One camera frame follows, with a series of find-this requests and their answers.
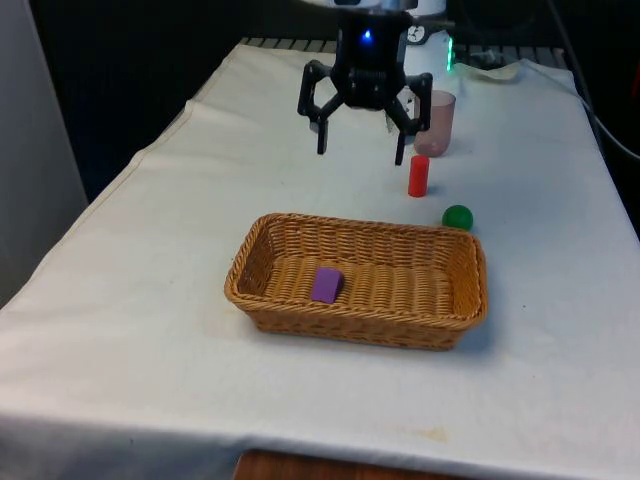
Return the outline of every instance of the pink cup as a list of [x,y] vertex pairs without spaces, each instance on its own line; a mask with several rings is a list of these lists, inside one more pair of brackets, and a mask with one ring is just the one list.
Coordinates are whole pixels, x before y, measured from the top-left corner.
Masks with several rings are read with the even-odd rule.
[[442,90],[431,94],[431,128],[419,132],[414,143],[416,152],[427,157],[439,157],[449,148],[453,128],[456,97]]

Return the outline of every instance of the wicker basket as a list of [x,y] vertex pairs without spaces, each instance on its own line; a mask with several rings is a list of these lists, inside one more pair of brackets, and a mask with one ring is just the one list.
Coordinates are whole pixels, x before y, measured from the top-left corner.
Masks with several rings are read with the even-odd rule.
[[[345,286],[333,305],[311,301],[318,267]],[[273,214],[251,228],[225,284],[264,332],[449,350],[487,315],[486,265],[472,235]]]

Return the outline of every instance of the table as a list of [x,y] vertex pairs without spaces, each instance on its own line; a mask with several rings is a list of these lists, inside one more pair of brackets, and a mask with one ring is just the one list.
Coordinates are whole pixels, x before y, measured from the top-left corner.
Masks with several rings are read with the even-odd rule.
[[[295,114],[311,58],[331,62],[238,47],[0,313],[0,465],[229,478],[262,448],[472,478],[636,478],[640,251],[580,103],[529,70],[443,79],[455,138],[416,200],[380,114],[339,110],[315,155]],[[321,84],[318,102],[330,94]],[[262,214],[431,225],[454,203],[476,216],[490,315],[453,352],[265,335],[223,296]]]
[[462,480],[460,477],[336,462],[274,452],[247,452],[233,480]]

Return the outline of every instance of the green light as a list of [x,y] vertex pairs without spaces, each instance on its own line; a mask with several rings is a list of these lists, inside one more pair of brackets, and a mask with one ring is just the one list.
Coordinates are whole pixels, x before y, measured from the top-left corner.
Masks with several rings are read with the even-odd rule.
[[447,58],[447,72],[453,68],[453,37],[449,37],[449,56]]

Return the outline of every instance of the black background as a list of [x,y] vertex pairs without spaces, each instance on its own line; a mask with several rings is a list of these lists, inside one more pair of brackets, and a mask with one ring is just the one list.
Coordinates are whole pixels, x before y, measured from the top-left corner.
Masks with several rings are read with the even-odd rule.
[[[598,115],[640,151],[640,102],[631,98],[640,1],[556,1]],[[31,3],[90,199],[162,132],[241,37],[333,39],[336,31],[335,12],[298,0]],[[459,41],[562,46],[544,0],[449,0],[449,17],[476,29],[458,32]],[[640,232],[640,163],[609,142],[605,153]]]

